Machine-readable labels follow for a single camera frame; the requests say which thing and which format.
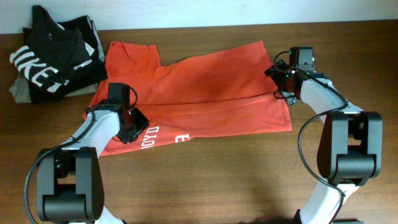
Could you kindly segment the orange t-shirt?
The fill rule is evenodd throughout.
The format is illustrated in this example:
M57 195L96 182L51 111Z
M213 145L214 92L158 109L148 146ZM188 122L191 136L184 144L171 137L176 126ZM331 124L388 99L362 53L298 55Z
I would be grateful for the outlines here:
M106 54L108 77L91 104L108 95L110 83L133 88L131 102L149 120L138 140L111 140L105 156L185 142L244 134L290 131L287 104L265 72L272 65L263 42L163 66L154 45L113 41Z

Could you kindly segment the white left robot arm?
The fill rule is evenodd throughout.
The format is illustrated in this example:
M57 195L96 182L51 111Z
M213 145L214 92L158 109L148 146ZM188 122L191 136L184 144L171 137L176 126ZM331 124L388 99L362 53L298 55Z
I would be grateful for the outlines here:
M37 214L52 223L124 223L104 206L99 157L118 138L136 141L149 126L138 109L96 105L82 126L64 143L43 149L37 158Z

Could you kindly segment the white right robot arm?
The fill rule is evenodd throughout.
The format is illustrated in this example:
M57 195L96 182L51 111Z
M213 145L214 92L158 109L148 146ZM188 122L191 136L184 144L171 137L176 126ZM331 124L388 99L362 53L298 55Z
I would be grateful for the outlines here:
M306 170L317 180L294 223L336 223L348 197L381 171L382 116L352 105L323 73L279 60L265 74L278 87L280 98L302 100L316 113L301 127L297 145ZM303 154L303 132L316 119L323 122L314 172Z

